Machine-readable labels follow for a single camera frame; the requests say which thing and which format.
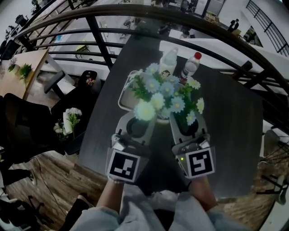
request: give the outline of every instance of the black railing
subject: black railing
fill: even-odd
[[[144,30],[131,30],[131,29],[119,29],[119,28],[98,28],[98,24],[96,21],[95,16],[107,16],[107,15],[126,15],[126,16],[135,16],[135,17],[142,17],[142,18],[153,18],[160,21],[166,22],[173,22],[175,24],[179,24],[185,26],[187,28],[192,28],[198,30],[200,32],[206,33],[216,39],[219,39],[231,47],[237,49],[248,58],[256,62],[263,71],[261,73],[252,73],[249,72],[247,63],[246,62],[243,66],[239,66],[238,64],[232,62],[231,60],[216,54],[210,50],[207,50],[201,46],[197,46],[195,44],[186,42],[184,40],[168,37],[165,35],[159,35],[158,33],[146,32]],[[74,29],[74,30],[67,30],[67,31],[60,31],[54,32],[47,35],[42,35],[37,38],[33,38],[28,40],[25,38],[27,34],[32,31],[53,26],[56,23],[71,21],[74,19],[85,18],[89,28],[85,29]],[[93,34],[95,38],[95,42],[87,42],[87,41],[74,41],[74,42],[56,42],[53,43],[53,40],[58,35],[63,34],[76,34],[76,33],[89,33]],[[86,60],[86,59],[72,59],[72,58],[62,58],[56,57],[55,60],[64,60],[64,61],[73,61],[73,62],[85,62],[91,64],[98,64],[98,65],[106,65],[109,68],[113,66],[111,58],[117,58],[115,54],[110,54],[107,47],[119,47],[122,48],[125,44],[121,43],[111,43],[105,42],[103,40],[102,33],[120,33],[120,34],[130,34],[130,35],[137,35],[143,37],[151,37],[159,40],[164,40],[168,42],[172,42],[193,50],[197,50],[202,52],[203,54],[209,55],[215,59],[218,59],[225,64],[233,67],[237,71],[237,75],[234,76],[233,79],[236,81],[243,81],[245,79],[244,86],[247,88],[252,88],[257,84],[261,85],[265,90],[272,96],[271,99],[264,99],[266,104],[269,105],[268,107],[270,110],[268,111],[268,107],[266,107],[266,114],[270,120],[270,122],[274,126],[278,126],[283,131],[289,133],[289,107],[288,104],[284,103],[279,96],[269,88],[269,86],[280,87],[282,88],[287,94],[289,94],[289,85],[286,79],[278,72],[278,70],[259,52],[257,52],[253,47],[248,45],[246,42],[236,38],[231,33],[227,32],[226,30],[209,23],[203,19],[196,18],[194,16],[188,14],[182,14],[180,12],[176,12],[170,9],[160,9],[151,6],[143,6],[143,5],[101,5],[101,6],[92,6],[83,9],[76,9],[69,12],[64,12],[59,14],[51,19],[46,19],[36,25],[33,25],[21,33],[17,35],[17,38],[22,41],[22,43],[27,47],[29,50],[35,50],[44,47],[51,47],[51,46],[66,46],[66,45],[89,45],[89,46],[98,46],[100,52],[84,52],[78,53],[76,51],[50,51],[50,54],[53,55],[60,55],[60,54],[85,54],[85,55],[92,55],[92,56],[102,56],[104,61],[94,61],[94,60]],[[49,43],[41,44],[33,46],[32,42],[46,39],[52,37]]]
[[[253,2],[249,1],[246,8],[254,15],[254,18],[260,23],[264,32],[268,35],[277,53],[289,57],[289,46],[281,32],[267,15]]]

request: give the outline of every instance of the white sleeve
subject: white sleeve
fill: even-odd
[[[112,231],[119,227],[119,215],[107,207],[84,210],[70,231]]]

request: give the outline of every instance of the wooden desk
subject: wooden desk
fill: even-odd
[[[27,63],[32,65],[32,71],[29,73],[27,79],[27,87],[25,87],[24,80],[20,80],[19,71],[15,74],[6,70],[3,79],[0,82],[0,95],[4,97],[7,93],[12,93],[21,99],[26,99],[31,86],[35,81],[44,61],[46,60],[48,50],[31,51],[15,55],[17,58],[16,64],[20,67]]]

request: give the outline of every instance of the hand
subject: hand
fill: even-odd
[[[190,192],[200,202],[205,211],[218,205],[206,176],[192,179]]]

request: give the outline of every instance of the sleeve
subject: sleeve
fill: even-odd
[[[113,231],[119,227],[119,215],[107,207],[84,210],[70,231]]]
[[[207,211],[216,231],[250,231],[247,226],[226,215],[221,209],[214,207]]]

